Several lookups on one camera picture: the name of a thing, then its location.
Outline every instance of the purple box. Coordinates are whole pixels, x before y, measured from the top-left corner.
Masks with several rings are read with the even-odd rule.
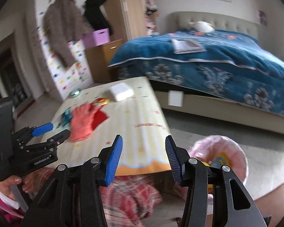
[[[93,31],[83,37],[85,48],[92,48],[110,42],[108,29]]]

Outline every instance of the white paper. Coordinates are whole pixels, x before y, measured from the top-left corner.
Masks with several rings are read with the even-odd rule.
[[[183,92],[170,90],[168,92],[168,105],[182,107],[183,106]]]

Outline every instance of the table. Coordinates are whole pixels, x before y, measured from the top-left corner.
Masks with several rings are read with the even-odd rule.
[[[121,102],[115,102],[109,88],[120,82],[133,88],[135,95]],[[117,134],[123,137],[123,150],[116,172],[117,176],[156,173],[170,170],[165,151],[165,138],[170,134],[161,107],[146,77],[126,79],[83,90],[78,97],[67,98],[56,112],[52,123],[57,124],[61,114],[69,107],[72,109],[96,98],[109,98],[110,102],[102,108],[109,118],[100,124],[90,138],[70,142],[66,140],[58,146],[58,161],[49,165],[56,168],[59,164],[68,167],[83,164],[98,156],[102,148],[111,146]],[[54,128],[42,138],[62,131]]]

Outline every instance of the silver bolt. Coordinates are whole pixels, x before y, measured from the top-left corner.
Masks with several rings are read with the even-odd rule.
[[[94,157],[94,158],[91,159],[91,162],[92,162],[93,164],[97,164],[97,163],[100,162],[100,159],[99,159],[98,157]]]
[[[195,158],[190,158],[190,159],[188,160],[188,162],[189,162],[190,164],[192,164],[192,165],[195,165],[195,164],[198,163],[197,159],[195,159]]]
[[[66,168],[65,165],[59,165],[59,166],[58,166],[58,171],[64,171],[65,168]]]
[[[230,172],[230,167],[229,166],[222,166],[222,170],[225,172]]]

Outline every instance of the nightstand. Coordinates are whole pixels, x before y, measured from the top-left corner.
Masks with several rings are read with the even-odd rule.
[[[108,68],[108,65],[121,45],[122,39],[85,49],[85,56],[94,82],[109,83],[117,81],[117,68]]]

